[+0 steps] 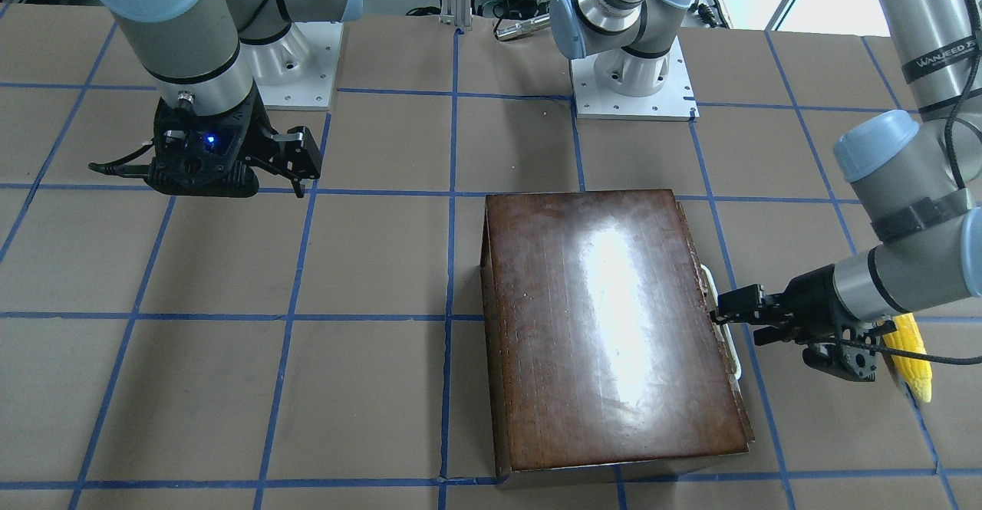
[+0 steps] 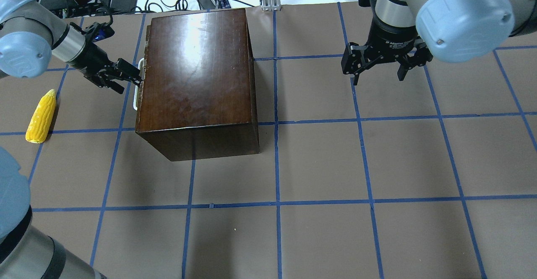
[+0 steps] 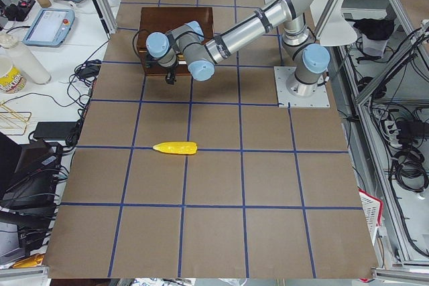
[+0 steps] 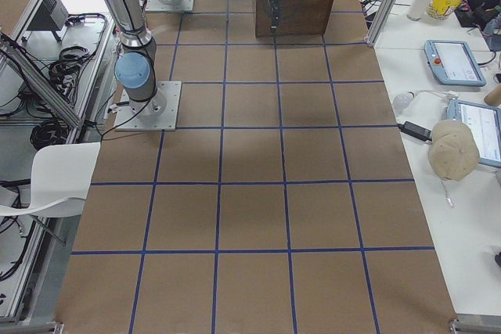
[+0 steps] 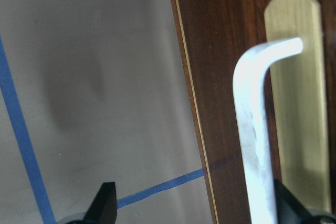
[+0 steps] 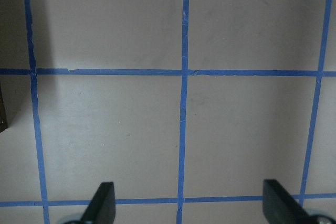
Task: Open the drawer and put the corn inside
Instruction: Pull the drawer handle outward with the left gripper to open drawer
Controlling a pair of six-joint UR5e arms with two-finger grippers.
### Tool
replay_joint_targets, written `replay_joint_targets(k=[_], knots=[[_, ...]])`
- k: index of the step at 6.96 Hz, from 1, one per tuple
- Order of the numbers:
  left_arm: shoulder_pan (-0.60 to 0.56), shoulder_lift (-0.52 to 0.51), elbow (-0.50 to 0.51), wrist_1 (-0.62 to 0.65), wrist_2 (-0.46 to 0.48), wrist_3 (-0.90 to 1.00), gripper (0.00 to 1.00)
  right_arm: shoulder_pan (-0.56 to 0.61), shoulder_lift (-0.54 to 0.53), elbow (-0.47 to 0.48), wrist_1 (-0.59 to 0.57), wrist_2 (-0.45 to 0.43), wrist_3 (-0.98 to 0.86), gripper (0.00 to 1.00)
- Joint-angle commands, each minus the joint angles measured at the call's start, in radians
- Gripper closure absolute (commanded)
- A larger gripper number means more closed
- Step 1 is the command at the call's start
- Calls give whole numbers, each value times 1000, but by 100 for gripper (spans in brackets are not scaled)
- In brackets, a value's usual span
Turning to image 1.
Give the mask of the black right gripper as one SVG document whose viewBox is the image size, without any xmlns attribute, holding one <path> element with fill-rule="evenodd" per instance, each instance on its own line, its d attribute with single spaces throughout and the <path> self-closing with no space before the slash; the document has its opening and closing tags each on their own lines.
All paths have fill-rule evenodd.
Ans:
<svg viewBox="0 0 982 510">
<path fill-rule="evenodd" d="M 260 188 L 259 169 L 288 179 L 304 199 L 302 182 L 321 177 L 321 150 L 308 127 L 276 134 L 256 86 L 234 108 L 212 116 L 160 101 L 145 182 L 171 196 L 250 198 Z"/>
</svg>

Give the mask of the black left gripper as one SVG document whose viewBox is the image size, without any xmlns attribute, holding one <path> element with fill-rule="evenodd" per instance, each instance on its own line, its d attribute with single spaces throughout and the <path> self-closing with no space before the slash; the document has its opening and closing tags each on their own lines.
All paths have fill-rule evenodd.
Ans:
<svg viewBox="0 0 982 510">
<path fill-rule="evenodd" d="M 866 328 L 839 300 L 834 265 L 812 270 L 789 281 L 782 293 L 767 294 L 760 284 L 719 294 L 710 318 L 715 324 L 781 324 L 755 329 L 752 340 L 762 347 L 778 342 L 804 346 L 801 357 L 810 369 L 849 382 L 873 382 L 878 355 L 843 344 L 855 340 L 877 344 Z"/>
</svg>

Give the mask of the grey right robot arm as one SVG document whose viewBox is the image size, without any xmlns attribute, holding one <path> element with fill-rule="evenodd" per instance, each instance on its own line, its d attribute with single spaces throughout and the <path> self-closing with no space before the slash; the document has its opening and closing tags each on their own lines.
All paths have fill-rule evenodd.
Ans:
<svg viewBox="0 0 982 510">
<path fill-rule="evenodd" d="M 315 72 L 302 23 L 357 20 L 364 0 L 101 0 L 157 84 L 151 138 L 92 171 L 143 181 L 170 196 L 250 198 L 256 172 L 298 198 L 321 175 L 305 126 L 279 132 L 261 87 Z"/>
</svg>

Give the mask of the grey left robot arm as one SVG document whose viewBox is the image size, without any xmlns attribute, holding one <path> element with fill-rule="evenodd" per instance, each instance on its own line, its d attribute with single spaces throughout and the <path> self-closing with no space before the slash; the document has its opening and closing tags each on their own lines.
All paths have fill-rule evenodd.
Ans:
<svg viewBox="0 0 982 510">
<path fill-rule="evenodd" d="M 940 364 L 886 345 L 901 316 L 980 296 L 980 0 L 879 0 L 919 119 L 890 110 L 845 133 L 834 154 L 877 247 L 789 281 L 717 297 L 716 324 L 752 324 L 758 346 L 795 342 L 804 363 L 871 381 L 877 355 Z"/>
</svg>

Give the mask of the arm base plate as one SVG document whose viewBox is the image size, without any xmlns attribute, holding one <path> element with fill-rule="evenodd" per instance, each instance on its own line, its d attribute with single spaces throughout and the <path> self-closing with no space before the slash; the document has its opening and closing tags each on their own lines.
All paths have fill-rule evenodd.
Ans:
<svg viewBox="0 0 982 510">
<path fill-rule="evenodd" d="M 294 23 L 277 41 L 242 42 L 242 56 L 270 110 L 329 111 L 343 23 Z"/>
<path fill-rule="evenodd" d="M 660 57 L 610 50 L 572 60 L 569 73 L 582 118 L 691 121 L 700 116 L 678 38 Z"/>
</svg>

